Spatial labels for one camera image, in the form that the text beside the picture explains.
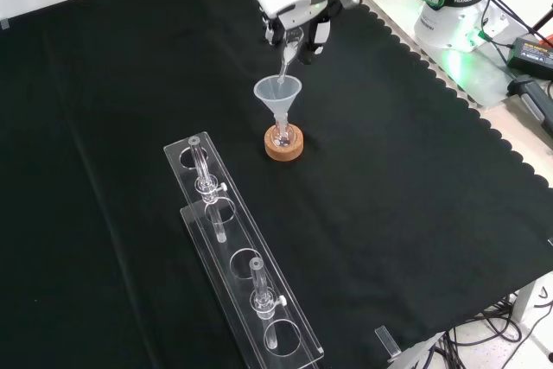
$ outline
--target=glass test tube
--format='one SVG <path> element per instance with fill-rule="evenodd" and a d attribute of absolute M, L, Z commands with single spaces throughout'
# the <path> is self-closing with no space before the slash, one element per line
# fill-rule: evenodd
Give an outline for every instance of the glass test tube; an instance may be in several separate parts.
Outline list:
<path fill-rule="evenodd" d="M 265 344 L 269 349 L 277 348 L 277 333 L 275 325 L 270 325 L 273 321 L 274 299 L 269 292 L 267 284 L 267 272 L 265 264 L 260 257 L 254 257 L 250 260 L 251 279 L 253 281 L 254 303 L 257 311 L 257 316 L 263 323 L 263 331 L 265 335 Z"/>
<path fill-rule="evenodd" d="M 287 30 L 284 33 L 283 58 L 277 80 L 278 84 L 282 84 L 284 82 L 284 75 L 286 75 L 286 73 L 288 72 L 288 66 L 290 65 L 290 62 L 294 60 L 297 53 L 299 52 L 302 41 L 303 29 L 299 26 L 297 28 Z"/>
<path fill-rule="evenodd" d="M 200 146 L 200 138 L 197 136 L 190 137 L 188 139 L 188 145 L 190 146 L 192 158 L 194 159 L 194 165 L 196 167 L 196 171 L 198 172 L 200 189 L 206 192 L 205 194 L 202 194 L 201 197 L 208 204 L 206 210 L 210 216 L 211 222 L 213 223 L 215 235 L 220 243 L 226 242 L 223 220 L 221 219 L 219 209 L 215 206 L 218 199 L 216 190 L 217 185 L 216 183 L 213 183 L 209 170 L 207 170 L 207 161 L 204 156 L 203 149 Z"/>

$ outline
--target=black fabric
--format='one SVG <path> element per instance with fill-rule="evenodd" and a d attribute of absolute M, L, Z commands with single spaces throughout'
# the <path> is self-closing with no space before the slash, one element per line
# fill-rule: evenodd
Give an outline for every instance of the black fabric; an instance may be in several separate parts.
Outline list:
<path fill-rule="evenodd" d="M 553 197 L 367 9 L 294 65 L 271 161 L 254 0 L 75 0 L 0 34 L 7 367 L 240 368 L 163 146 L 207 131 L 326 353 L 401 348 L 553 269 Z"/>

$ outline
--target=clear funnel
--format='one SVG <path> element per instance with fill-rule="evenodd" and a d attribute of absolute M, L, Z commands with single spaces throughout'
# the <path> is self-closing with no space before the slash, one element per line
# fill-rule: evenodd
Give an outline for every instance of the clear funnel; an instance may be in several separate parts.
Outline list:
<path fill-rule="evenodd" d="M 275 115 L 276 125 L 270 133 L 271 141 L 278 147 L 287 147 L 296 140 L 294 129 L 288 124 L 288 109 L 296 95 L 302 89 L 302 82 L 296 77 L 271 75 L 263 78 L 254 87 L 253 92 Z"/>
<path fill-rule="evenodd" d="M 278 75 L 271 75 L 260 80 L 253 87 L 253 92 L 273 111 L 273 114 L 282 115 L 288 112 L 301 89 L 302 82 L 296 77 L 284 75 L 283 83 L 279 84 Z"/>

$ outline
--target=acrylic test tube holder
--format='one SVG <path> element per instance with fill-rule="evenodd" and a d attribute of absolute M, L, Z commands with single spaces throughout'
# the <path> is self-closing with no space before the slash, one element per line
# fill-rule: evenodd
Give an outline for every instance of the acrylic test tube holder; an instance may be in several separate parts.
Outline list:
<path fill-rule="evenodd" d="M 207 133 L 165 153 L 188 203 L 181 216 L 247 367 L 316 367 L 322 347 Z"/>

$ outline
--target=green light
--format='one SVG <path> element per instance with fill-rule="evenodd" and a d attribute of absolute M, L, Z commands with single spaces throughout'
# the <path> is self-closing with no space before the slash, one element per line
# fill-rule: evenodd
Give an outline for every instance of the green light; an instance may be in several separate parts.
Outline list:
<path fill-rule="evenodd" d="M 456 83 L 462 80 L 462 55 L 461 52 L 449 49 L 446 56 L 445 68 L 446 73 L 454 79 Z"/>

